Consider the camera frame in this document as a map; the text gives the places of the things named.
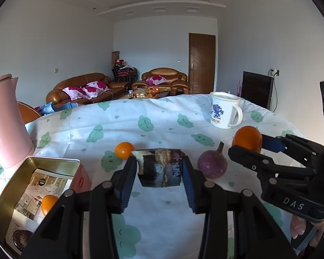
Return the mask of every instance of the white mug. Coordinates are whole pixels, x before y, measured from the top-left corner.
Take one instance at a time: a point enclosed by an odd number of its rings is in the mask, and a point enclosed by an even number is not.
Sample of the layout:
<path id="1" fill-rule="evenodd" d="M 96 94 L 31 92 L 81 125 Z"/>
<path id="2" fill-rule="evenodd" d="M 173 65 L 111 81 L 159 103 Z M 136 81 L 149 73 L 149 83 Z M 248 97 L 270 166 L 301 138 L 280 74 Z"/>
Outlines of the white mug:
<path id="1" fill-rule="evenodd" d="M 230 128 L 241 124 L 243 111 L 239 107 L 240 97 L 226 92 L 211 92 L 211 118 L 210 122 L 215 127 Z M 233 123 L 236 112 L 238 120 Z"/>

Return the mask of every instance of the small orange fruit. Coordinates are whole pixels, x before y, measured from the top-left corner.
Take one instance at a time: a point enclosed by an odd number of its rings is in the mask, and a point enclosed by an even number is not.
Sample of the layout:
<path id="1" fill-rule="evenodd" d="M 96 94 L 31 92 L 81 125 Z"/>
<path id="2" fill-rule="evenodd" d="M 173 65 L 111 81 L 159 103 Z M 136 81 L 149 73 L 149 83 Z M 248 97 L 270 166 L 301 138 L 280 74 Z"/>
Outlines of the small orange fruit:
<path id="1" fill-rule="evenodd" d="M 239 129 L 232 142 L 232 146 L 238 145 L 242 148 L 260 153 L 263 144 L 262 134 L 255 127 L 244 126 Z"/>
<path id="2" fill-rule="evenodd" d="M 123 160 L 127 160 L 130 155 L 132 155 L 131 151 L 134 150 L 134 146 L 130 142 L 121 142 L 116 145 L 114 153 Z"/>
<path id="3" fill-rule="evenodd" d="M 48 212 L 52 209 L 52 207 L 58 201 L 58 197 L 54 195 L 46 195 L 44 196 L 42 203 L 41 203 L 41 210 L 44 216 L 48 214 Z"/>

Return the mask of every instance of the tablecloth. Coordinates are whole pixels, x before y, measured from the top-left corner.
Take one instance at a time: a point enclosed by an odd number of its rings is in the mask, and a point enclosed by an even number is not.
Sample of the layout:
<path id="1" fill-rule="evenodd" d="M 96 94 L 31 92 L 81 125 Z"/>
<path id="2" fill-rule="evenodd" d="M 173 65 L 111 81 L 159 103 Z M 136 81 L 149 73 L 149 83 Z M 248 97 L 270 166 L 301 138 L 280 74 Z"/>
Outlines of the tablecloth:
<path id="1" fill-rule="evenodd" d="M 109 180 L 125 161 L 114 154 L 115 146 L 131 142 L 136 149 L 179 148 L 193 166 L 209 149 L 223 141 L 228 161 L 225 174 L 213 180 L 225 190 L 251 189 L 261 194 L 256 173 L 228 157 L 235 132 L 243 126 L 256 127 L 262 134 L 304 137 L 285 118 L 246 100 L 239 104 L 243 121 L 238 127 L 219 129 L 210 124 L 209 95 L 180 95 L 161 99 L 114 100 L 53 113 L 26 125 L 36 150 L 34 155 L 80 159 L 93 180 L 94 188 Z M 262 150 L 277 164 L 295 165 L 282 153 Z M 11 173 L 0 166 L 0 193 Z M 290 239 L 291 214 L 268 203 L 284 234 Z M 195 215 L 188 206 L 184 186 L 144 188 L 136 177 L 127 209 L 113 215 L 120 258 L 193 259 L 198 257 L 204 215 Z M 233 256 L 233 227 L 228 225 L 228 258 Z"/>

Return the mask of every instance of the mug handle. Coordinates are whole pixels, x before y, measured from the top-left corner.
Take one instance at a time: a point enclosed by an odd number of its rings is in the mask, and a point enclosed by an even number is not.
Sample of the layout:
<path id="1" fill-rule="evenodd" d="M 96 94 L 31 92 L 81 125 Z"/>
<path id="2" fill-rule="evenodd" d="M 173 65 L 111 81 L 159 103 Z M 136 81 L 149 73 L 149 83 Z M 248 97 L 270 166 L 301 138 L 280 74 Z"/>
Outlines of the mug handle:
<path id="1" fill-rule="evenodd" d="M 237 127 L 238 125 L 241 124 L 241 122 L 243 121 L 243 111 L 241 110 L 241 108 L 237 105 L 233 105 L 233 107 L 237 110 L 238 112 L 238 121 L 234 124 L 230 124 L 228 125 L 229 127 Z"/>

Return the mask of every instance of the television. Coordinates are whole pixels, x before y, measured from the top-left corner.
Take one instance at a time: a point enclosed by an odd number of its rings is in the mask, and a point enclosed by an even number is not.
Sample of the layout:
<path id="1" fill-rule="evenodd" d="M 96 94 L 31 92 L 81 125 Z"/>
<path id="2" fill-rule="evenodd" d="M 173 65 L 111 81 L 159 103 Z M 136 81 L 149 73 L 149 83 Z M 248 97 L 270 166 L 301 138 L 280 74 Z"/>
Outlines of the television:
<path id="1" fill-rule="evenodd" d="M 244 71 L 241 97 L 270 110 L 274 78 Z"/>

